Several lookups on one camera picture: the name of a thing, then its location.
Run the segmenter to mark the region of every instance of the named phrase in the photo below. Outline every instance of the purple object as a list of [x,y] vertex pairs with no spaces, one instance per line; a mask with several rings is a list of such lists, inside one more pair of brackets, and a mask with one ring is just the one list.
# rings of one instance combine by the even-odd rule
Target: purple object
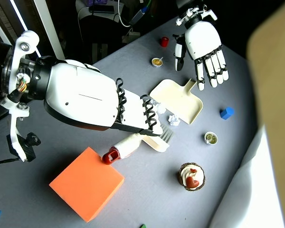
[[220,117],[224,120],[228,119],[230,116],[234,114],[233,108],[227,107],[223,111],[220,112]]
[[[90,7],[93,6],[93,1],[94,0],[84,0],[84,3],[86,4],[86,6]],[[108,0],[95,0],[95,5],[106,4],[107,2]]]

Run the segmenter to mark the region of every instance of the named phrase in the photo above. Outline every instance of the red nozzle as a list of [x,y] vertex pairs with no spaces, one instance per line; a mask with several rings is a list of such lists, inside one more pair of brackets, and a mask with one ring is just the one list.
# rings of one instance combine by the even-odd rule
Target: red nozzle
[[111,147],[109,152],[103,156],[103,163],[110,165],[117,159],[120,159],[119,151],[115,147]]

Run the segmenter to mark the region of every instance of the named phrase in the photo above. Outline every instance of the cupcake wrapper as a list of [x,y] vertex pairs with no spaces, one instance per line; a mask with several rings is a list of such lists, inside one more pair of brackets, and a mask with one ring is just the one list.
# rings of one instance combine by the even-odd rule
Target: cupcake wrapper
[[187,188],[187,187],[182,183],[182,178],[181,178],[181,171],[182,171],[186,166],[188,166],[188,165],[196,165],[196,166],[200,167],[198,164],[196,164],[196,163],[194,163],[194,162],[182,164],[182,166],[180,167],[179,175],[178,175],[179,183],[180,183],[182,186],[184,186],[184,188],[185,188],[187,191],[197,191],[197,190],[201,189],[201,188],[204,186],[204,184],[205,184],[205,172],[204,172],[203,168],[200,167],[201,170],[203,170],[203,172],[204,172],[204,180],[203,180],[203,183],[202,183],[201,186],[199,186],[198,188],[196,188],[196,189],[194,189],[194,190],[189,189],[189,188]]

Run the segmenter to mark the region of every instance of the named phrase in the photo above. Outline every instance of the gray table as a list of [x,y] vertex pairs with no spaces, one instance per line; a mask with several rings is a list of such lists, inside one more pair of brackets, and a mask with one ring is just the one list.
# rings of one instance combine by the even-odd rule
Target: gray table
[[[163,79],[184,85],[195,78],[194,63],[187,56],[182,71],[174,70],[172,34],[184,32],[171,20],[149,34],[97,62],[105,75],[124,79],[124,88],[148,94]],[[168,36],[167,48],[159,45]],[[165,153],[142,143],[129,158],[113,166],[125,177],[124,184],[99,215],[85,223],[48,184],[90,146],[104,155],[111,145],[129,135],[119,130],[104,132],[79,129],[54,119],[41,101],[31,102],[30,117],[19,122],[23,134],[34,132],[42,141],[35,148],[37,158],[31,163],[13,162],[0,165],[0,228],[204,228],[209,224],[220,199],[231,181],[256,130],[256,110],[252,83],[245,59],[223,48],[230,79],[217,88],[206,83],[204,91],[192,92],[204,108],[192,125],[183,121],[171,127],[175,135]],[[164,57],[162,68],[150,64],[153,57]],[[235,115],[223,120],[221,108],[235,109]],[[169,112],[161,115],[168,124]],[[203,135],[213,131],[218,144],[208,146]],[[7,118],[0,121],[0,160],[11,157],[6,135]],[[205,171],[205,186],[197,192],[186,191],[176,173],[186,162],[196,162]]]

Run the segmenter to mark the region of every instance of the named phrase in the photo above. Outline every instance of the blue cube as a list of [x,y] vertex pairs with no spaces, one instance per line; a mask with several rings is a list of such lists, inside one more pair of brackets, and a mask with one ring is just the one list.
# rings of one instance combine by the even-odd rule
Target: blue cube
[[230,116],[234,114],[233,108],[227,107],[223,111],[220,112],[220,117],[224,120],[228,119]]

